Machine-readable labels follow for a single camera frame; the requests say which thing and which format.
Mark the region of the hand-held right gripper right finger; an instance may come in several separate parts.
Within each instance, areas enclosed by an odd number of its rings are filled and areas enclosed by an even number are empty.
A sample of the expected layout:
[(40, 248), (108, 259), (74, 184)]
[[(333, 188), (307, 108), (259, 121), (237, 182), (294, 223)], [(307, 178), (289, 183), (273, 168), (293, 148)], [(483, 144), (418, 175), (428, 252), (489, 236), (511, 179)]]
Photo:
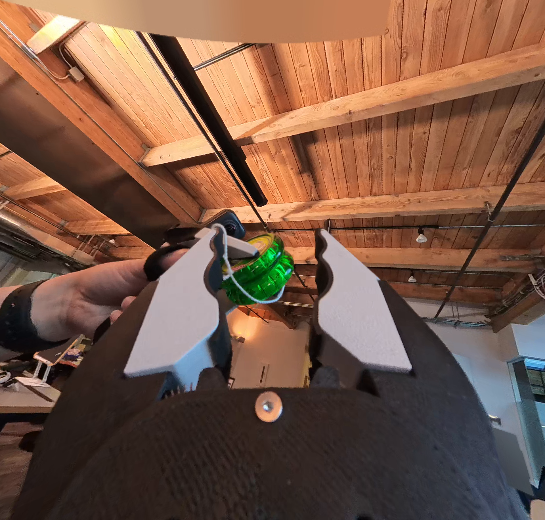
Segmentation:
[(323, 228), (315, 230), (315, 243), (312, 368), (330, 366), (341, 376), (361, 376), (365, 370), (411, 373), (380, 280)]

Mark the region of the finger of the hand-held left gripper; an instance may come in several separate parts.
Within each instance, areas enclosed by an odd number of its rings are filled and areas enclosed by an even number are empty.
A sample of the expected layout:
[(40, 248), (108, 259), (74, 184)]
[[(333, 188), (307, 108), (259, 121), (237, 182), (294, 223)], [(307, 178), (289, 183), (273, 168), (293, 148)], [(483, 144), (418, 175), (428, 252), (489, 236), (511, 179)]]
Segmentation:
[(223, 248), (221, 251), (223, 258), (228, 259), (246, 259), (255, 258), (259, 256), (258, 249), (255, 245), (231, 237), (229, 235), (222, 235)]

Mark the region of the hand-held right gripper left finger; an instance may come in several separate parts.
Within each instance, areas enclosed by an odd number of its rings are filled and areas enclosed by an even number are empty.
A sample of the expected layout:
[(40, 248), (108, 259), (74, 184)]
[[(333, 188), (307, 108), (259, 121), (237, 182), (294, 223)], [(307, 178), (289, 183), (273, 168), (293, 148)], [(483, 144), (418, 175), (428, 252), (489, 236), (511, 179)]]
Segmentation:
[(189, 251), (157, 280), (124, 368), (137, 378), (166, 374), (182, 391), (195, 391), (202, 371), (215, 369), (228, 387), (234, 310), (222, 289), (224, 227), (201, 233)]

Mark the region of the green transparent yoyo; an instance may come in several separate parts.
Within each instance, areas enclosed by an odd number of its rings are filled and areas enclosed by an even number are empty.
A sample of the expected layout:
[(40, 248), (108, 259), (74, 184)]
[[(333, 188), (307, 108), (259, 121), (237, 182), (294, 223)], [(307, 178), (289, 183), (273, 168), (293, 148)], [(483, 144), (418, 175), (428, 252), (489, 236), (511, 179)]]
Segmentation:
[(293, 274), (295, 263), (286, 251), (283, 240), (273, 233), (264, 233), (248, 240), (257, 249), (253, 258), (230, 257), (233, 275), (222, 260), (222, 289), (235, 305), (253, 305), (274, 301)]

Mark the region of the person's left hand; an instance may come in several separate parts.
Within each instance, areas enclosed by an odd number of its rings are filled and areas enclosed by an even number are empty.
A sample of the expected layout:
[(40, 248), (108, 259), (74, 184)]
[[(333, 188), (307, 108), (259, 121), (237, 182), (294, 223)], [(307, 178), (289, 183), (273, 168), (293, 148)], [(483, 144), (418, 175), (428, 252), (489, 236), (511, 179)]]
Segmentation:
[(31, 321), (46, 341), (91, 337), (148, 285), (144, 259), (97, 265), (45, 281), (32, 294)]

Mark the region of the black ceiling track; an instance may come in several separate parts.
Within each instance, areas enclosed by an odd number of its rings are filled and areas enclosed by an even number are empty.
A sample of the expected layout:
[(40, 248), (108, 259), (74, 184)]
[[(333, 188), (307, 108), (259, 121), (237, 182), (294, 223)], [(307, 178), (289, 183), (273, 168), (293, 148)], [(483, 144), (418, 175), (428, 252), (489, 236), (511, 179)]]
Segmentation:
[(234, 141), (178, 40), (173, 36), (153, 33), (149, 36), (252, 203), (257, 207), (268, 204), (246, 163), (244, 151)]

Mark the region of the black ceiling rod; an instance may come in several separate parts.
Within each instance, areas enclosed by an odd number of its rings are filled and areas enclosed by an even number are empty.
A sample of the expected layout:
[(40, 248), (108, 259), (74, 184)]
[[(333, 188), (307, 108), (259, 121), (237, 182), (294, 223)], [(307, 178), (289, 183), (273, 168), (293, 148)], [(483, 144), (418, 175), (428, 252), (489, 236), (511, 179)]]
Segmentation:
[(485, 224), (483, 226), (483, 228), (482, 228), (478, 238), (476, 239), (471, 251), (469, 252), (466, 260), (463, 263), (463, 265), (461, 266), (460, 271), (456, 275), (456, 277), (455, 277), (455, 279), (453, 281), (453, 284), (448, 289), (448, 291), (447, 291), (447, 293), (445, 295), (445, 298), (442, 300), (437, 312), (435, 313), (435, 315), (433, 317), (433, 322), (436, 322), (436, 321), (439, 320), (439, 317), (440, 317), (443, 309), (446, 307), (447, 303), (451, 300), (453, 292), (458, 287), (461, 278), (466, 273), (470, 263), (473, 261), (473, 258), (475, 257), (477, 251), (480, 249), (481, 244), (483, 243), (483, 241), (484, 241), (485, 237), (487, 236), (489, 230), (492, 228), (492, 224), (494, 224), (495, 220), (497, 219), (497, 217), (501, 213), (501, 210), (503, 209), (503, 206), (505, 205), (508, 198), (512, 194), (516, 184), (518, 183), (518, 181), (521, 178), (523, 172), (526, 170), (526, 168), (528, 167), (528, 165), (531, 162), (532, 158), (534, 157), (534, 155), (535, 155), (539, 145), (543, 141), (543, 139), (544, 139), (544, 122), (542, 122), (542, 124), (539, 127), (536, 135), (534, 136), (532, 142), (530, 143), (525, 156), (523, 157), (523, 159), (521, 160), (521, 162), (519, 163), (519, 165), (515, 169), (510, 181), (508, 182), (507, 186), (505, 187), (504, 191), (502, 192), (498, 203), (496, 203), (496, 205), (494, 207), (494, 210), (488, 215), (487, 224)]

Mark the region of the black wrist band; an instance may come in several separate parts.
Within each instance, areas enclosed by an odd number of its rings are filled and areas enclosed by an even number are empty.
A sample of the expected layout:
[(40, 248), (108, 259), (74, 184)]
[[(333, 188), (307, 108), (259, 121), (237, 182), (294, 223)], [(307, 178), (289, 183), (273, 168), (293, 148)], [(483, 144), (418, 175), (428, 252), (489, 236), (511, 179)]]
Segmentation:
[(32, 295), (45, 280), (22, 285), (9, 293), (1, 305), (1, 347), (18, 354), (34, 354), (69, 342), (39, 337), (31, 319)]

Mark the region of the glass cabinet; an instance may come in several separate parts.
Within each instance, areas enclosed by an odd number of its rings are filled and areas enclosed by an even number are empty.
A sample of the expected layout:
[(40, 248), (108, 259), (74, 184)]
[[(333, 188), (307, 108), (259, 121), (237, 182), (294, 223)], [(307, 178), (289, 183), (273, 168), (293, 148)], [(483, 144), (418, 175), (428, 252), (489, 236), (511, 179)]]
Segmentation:
[(524, 450), (535, 492), (544, 487), (544, 360), (519, 357), (508, 362)]

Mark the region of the grey metal duct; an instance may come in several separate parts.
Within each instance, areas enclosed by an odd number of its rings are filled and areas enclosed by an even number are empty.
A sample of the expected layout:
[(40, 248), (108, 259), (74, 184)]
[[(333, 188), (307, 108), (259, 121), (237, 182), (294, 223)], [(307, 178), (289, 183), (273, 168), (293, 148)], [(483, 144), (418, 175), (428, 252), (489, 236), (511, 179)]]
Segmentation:
[(1, 142), (94, 210), (158, 246), (176, 217), (76, 125), (1, 60)]

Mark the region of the metal beam bracket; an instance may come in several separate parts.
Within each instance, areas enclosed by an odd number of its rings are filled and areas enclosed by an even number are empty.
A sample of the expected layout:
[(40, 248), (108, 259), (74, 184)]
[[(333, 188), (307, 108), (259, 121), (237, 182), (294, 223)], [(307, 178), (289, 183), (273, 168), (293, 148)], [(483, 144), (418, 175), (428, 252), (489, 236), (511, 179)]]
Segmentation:
[(83, 20), (56, 15), (26, 42), (26, 46), (32, 53), (39, 55), (60, 44), (72, 33), (82, 28), (85, 23), (86, 21)]

